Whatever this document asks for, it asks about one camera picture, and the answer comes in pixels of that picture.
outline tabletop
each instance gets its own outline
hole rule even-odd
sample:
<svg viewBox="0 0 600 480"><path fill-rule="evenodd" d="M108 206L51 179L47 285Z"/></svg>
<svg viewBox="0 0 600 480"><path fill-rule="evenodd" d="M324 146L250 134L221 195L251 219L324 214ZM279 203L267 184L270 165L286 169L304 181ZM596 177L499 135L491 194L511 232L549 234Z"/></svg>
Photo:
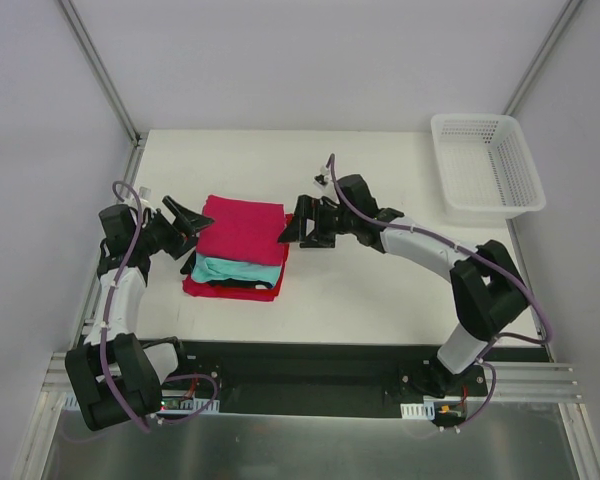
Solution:
<svg viewBox="0 0 600 480"><path fill-rule="evenodd" d="M200 212L213 194L283 203L293 212L298 195L320 196L313 177L332 152L337 174L361 174L379 207L401 210L455 239L500 241L514 255L504 221L478 228L445 218L432 137L425 133L153 130L134 185L151 189L154 207L171 195ZM448 282L351 235L338 237L335 249L292 245L280 295L271 303L187 295L179 274L186 257L152 257L138 338L439 345L458 323ZM506 330L537 335L528 309Z"/></svg>

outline gray wall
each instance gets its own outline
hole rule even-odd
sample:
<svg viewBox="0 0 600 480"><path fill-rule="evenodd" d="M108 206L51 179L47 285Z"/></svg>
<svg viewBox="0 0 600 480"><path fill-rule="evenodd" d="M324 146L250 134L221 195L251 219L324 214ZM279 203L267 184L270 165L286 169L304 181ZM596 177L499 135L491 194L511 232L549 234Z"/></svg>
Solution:
<svg viewBox="0 0 600 480"><path fill-rule="evenodd" d="M501 111L565 0L76 0L138 128Z"/></svg>
<svg viewBox="0 0 600 480"><path fill-rule="evenodd" d="M0 1L0 479L67 348L129 147L52 1Z"/></svg>
<svg viewBox="0 0 600 480"><path fill-rule="evenodd" d="M522 251L600 440L600 0L585 4L520 121L547 195L518 222Z"/></svg>

